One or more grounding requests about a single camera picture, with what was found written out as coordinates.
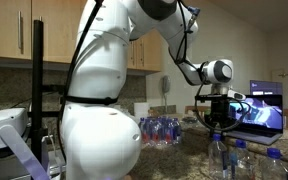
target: laptop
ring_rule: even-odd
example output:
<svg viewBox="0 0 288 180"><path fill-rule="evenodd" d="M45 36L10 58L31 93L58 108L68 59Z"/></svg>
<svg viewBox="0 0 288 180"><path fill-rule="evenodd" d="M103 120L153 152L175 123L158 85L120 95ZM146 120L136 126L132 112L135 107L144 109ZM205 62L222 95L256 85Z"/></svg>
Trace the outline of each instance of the laptop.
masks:
<svg viewBox="0 0 288 180"><path fill-rule="evenodd" d="M243 122L226 136L271 145L283 135L282 95L246 95L241 103L245 111L251 110ZM232 102L229 109L234 119L242 116L241 104Z"/></svg>

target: upper cabinet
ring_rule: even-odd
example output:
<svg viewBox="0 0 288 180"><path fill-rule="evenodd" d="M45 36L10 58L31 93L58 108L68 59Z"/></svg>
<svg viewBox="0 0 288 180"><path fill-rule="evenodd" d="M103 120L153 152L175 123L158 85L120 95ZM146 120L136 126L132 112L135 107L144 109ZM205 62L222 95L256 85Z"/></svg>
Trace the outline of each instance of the upper cabinet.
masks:
<svg viewBox="0 0 288 180"><path fill-rule="evenodd" d="M129 44L128 69L161 71L161 36L153 29Z"/></svg>
<svg viewBox="0 0 288 180"><path fill-rule="evenodd" d="M32 0L32 18L44 23L44 60L70 63L85 0Z"/></svg>
<svg viewBox="0 0 288 180"><path fill-rule="evenodd" d="M31 58L31 1L0 0L0 57Z"/></svg>

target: bottle cap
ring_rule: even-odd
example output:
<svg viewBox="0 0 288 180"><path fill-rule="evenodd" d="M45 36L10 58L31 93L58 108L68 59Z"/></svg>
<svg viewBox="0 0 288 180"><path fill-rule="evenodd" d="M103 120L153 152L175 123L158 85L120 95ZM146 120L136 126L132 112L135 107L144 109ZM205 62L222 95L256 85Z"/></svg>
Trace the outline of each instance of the bottle cap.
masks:
<svg viewBox="0 0 288 180"><path fill-rule="evenodd" d="M214 139L214 141L220 141L221 135L220 134L213 134L213 139Z"/></svg>
<svg viewBox="0 0 288 180"><path fill-rule="evenodd" d="M281 151L277 148L267 148L267 155L274 159L280 159L282 156Z"/></svg>
<svg viewBox="0 0 288 180"><path fill-rule="evenodd" d="M237 139L235 141L235 146L238 148L246 148L246 142L241 139Z"/></svg>

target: black pole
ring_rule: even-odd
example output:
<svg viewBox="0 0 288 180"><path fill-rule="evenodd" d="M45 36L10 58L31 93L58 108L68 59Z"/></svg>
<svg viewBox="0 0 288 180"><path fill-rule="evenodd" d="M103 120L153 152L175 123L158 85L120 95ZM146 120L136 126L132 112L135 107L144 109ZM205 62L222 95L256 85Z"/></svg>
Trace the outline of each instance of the black pole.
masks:
<svg viewBox="0 0 288 180"><path fill-rule="evenodd" d="M33 26L33 79L32 79L32 144L31 150L41 162L42 129L42 83L43 83L43 22L34 20Z"/></svg>

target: white robot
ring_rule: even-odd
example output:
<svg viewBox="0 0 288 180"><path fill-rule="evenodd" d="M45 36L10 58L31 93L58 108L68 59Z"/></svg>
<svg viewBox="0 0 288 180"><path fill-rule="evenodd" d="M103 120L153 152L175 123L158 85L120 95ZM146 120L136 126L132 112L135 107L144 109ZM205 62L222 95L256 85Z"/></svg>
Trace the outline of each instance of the white robot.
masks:
<svg viewBox="0 0 288 180"><path fill-rule="evenodd" d="M117 101L125 83L129 41L151 29L167 41L170 56L190 85L212 84L212 94L238 94L230 89L231 61L192 64L186 57L198 30L197 8L180 0L88 0L78 39L96 6L100 8L71 69L62 108L61 137L69 180L122 179L137 162L138 125L107 105Z"/></svg>

